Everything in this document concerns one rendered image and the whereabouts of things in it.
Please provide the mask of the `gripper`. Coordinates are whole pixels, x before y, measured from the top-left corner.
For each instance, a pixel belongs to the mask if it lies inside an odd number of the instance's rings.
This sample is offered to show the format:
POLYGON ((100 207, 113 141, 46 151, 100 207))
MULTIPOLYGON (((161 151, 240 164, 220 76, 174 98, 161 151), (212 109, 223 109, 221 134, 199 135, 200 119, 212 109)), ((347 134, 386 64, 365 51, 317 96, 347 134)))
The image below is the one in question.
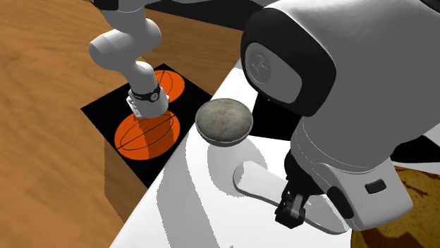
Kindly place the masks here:
POLYGON ((284 193, 279 206, 275 210, 275 221, 289 229, 302 225, 305 221, 303 198, 310 195, 321 195, 324 192, 297 163, 291 151, 284 159, 286 179, 290 183, 289 192, 284 193))

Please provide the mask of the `grey speckled bowl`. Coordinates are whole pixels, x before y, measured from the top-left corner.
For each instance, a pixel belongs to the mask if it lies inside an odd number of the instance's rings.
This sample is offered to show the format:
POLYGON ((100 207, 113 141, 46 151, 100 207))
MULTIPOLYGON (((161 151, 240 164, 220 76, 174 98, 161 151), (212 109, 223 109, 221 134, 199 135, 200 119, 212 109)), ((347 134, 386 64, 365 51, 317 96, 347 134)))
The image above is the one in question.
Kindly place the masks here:
POLYGON ((232 147, 241 143, 252 130, 251 110, 240 101, 213 99, 203 104, 195 115, 200 136, 216 147, 232 147))

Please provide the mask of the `brown yellow patterned round object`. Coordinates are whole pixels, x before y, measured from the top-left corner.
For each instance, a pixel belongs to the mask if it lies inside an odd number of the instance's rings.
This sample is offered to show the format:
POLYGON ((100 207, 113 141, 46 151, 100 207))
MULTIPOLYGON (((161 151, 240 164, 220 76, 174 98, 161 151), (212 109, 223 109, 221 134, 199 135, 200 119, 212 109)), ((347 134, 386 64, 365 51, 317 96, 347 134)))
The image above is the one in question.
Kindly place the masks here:
POLYGON ((353 231, 350 248, 440 248, 440 175, 396 167, 413 208, 377 228, 353 231))

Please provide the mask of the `black orange patterned robot stand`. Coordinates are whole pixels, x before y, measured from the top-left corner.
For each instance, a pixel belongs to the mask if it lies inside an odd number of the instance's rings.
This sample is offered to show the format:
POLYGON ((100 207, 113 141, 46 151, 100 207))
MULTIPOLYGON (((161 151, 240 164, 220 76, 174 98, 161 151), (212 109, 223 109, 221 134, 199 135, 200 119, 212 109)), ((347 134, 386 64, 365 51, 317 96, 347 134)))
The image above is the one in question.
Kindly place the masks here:
POLYGON ((126 102, 129 84, 82 108, 104 142, 104 195, 122 221, 136 207, 193 126, 195 114, 211 95, 161 64, 154 69, 169 96, 167 112, 155 119, 136 118, 126 102))

